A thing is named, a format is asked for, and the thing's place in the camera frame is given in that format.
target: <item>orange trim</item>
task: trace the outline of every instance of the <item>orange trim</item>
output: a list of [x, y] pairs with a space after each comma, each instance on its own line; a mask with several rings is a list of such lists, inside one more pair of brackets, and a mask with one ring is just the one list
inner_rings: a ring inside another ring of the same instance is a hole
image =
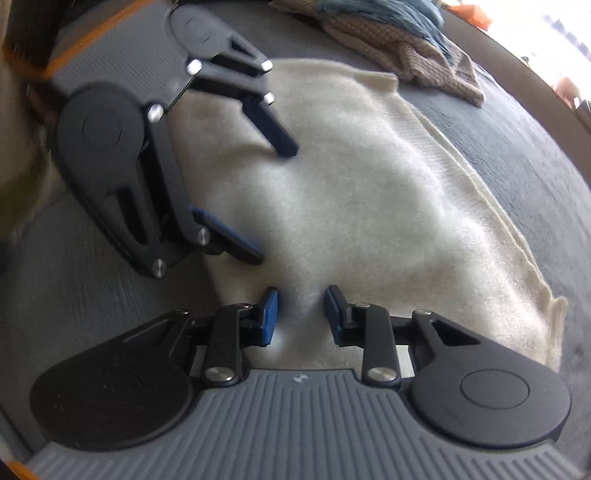
[[21, 480], [39, 480], [37, 475], [34, 475], [26, 466], [19, 462], [8, 462], [6, 464], [12, 473], [14, 473]]
[[111, 28], [115, 27], [117, 24], [153, 1], [154, 0], [135, 0], [132, 4], [118, 11], [108, 20], [104, 21], [94, 29], [90, 30], [86, 35], [82, 36], [77, 42], [68, 47], [66, 51], [62, 52], [54, 60], [52, 60], [44, 69], [35, 67], [29, 62], [16, 56], [12, 52], [12, 48], [7, 44], [2, 46], [2, 55], [6, 63], [8, 63], [8, 65], [10, 65], [10, 67], [22, 77], [26, 78], [27, 80], [45, 82], [49, 80], [53, 74], [55, 74], [55, 72], [70, 62], [84, 49], [86, 49], [86, 47], [101, 38]]

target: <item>metal screw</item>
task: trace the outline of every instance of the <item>metal screw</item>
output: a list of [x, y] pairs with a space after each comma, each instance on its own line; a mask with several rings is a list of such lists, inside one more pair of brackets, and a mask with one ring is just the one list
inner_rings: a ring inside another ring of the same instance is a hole
[[272, 105], [272, 103], [275, 101], [275, 95], [269, 92], [262, 99], [265, 101], [267, 105]]
[[229, 382], [234, 375], [234, 370], [227, 367], [211, 367], [205, 370], [205, 377], [211, 382]]
[[164, 115], [164, 107], [159, 103], [153, 104], [148, 110], [148, 122], [157, 124]]
[[152, 265], [152, 275], [154, 275], [154, 277], [156, 278], [162, 278], [165, 273], [166, 263], [164, 263], [164, 261], [161, 258], [159, 258]]
[[203, 64], [199, 60], [191, 60], [187, 65], [187, 72], [189, 75], [196, 75], [201, 71], [202, 68]]
[[207, 245], [210, 240], [211, 240], [211, 235], [210, 235], [209, 230], [207, 228], [204, 227], [197, 232], [197, 242], [202, 247], [205, 247], [205, 245]]
[[261, 63], [261, 68], [265, 70], [265, 72], [268, 72], [273, 68], [273, 62], [271, 60], [265, 60], [263, 63]]
[[374, 367], [369, 369], [368, 377], [374, 382], [386, 383], [396, 380], [398, 374], [388, 367]]

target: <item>ribbed surface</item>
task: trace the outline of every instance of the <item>ribbed surface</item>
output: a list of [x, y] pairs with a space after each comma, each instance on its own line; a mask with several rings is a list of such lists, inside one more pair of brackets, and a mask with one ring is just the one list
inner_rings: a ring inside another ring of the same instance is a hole
[[206, 391], [158, 440], [114, 453], [49, 444], [41, 480], [577, 479], [551, 444], [511, 453], [461, 448], [426, 430], [391, 390], [350, 371], [254, 371]]
[[115, 83], [142, 105], [169, 107], [191, 79], [188, 53], [167, 32], [170, 8], [166, 0], [146, 5], [56, 72], [52, 84], [69, 96], [91, 83]]

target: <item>teal cloth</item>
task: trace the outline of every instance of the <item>teal cloth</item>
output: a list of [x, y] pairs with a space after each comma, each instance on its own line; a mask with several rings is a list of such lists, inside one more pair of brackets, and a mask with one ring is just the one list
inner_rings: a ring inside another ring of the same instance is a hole
[[[447, 49], [446, 40], [437, 26], [414, 6], [419, 5], [420, 9], [432, 16], [433, 11], [426, 3], [427, 0], [316, 0], [316, 8], [329, 15], [339, 13], [361, 15], [402, 28], [411, 35], [427, 40], [443, 53], [449, 63], [452, 63], [452, 55]], [[436, 22], [443, 24], [441, 14], [434, 5], [432, 6], [440, 19], [433, 15]]]

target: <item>gray bedsheet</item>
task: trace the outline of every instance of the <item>gray bedsheet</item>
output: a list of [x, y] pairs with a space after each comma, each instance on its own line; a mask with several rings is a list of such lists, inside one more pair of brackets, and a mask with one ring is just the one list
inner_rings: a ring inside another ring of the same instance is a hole
[[[377, 69], [320, 30], [263, 2], [208, 5], [270, 57], [314, 57]], [[540, 125], [483, 70], [481, 109], [433, 89], [401, 85], [460, 150], [527, 238], [546, 280], [569, 298], [561, 375], [573, 410], [560, 446], [590, 465], [591, 192]], [[47, 367], [161, 313], [217, 306], [199, 254], [164, 281], [136, 275], [68, 195], [33, 225], [0, 273], [0, 403], [30, 448], [43, 438], [28, 408]]]

